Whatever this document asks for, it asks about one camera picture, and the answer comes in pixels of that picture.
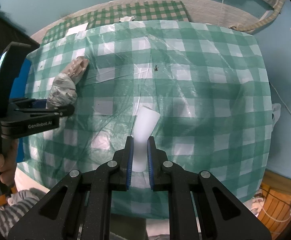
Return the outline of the person left hand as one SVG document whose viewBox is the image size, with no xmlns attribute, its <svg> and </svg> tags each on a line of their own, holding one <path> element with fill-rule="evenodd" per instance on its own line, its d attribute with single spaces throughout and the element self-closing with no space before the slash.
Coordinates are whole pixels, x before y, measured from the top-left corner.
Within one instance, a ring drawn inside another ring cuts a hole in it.
<svg viewBox="0 0 291 240">
<path fill-rule="evenodd" d="M 19 140 L 12 140 L 6 156 L 0 153 L 0 181 L 7 185 L 14 185 L 15 171 L 17 168 L 17 151 Z"/>
</svg>

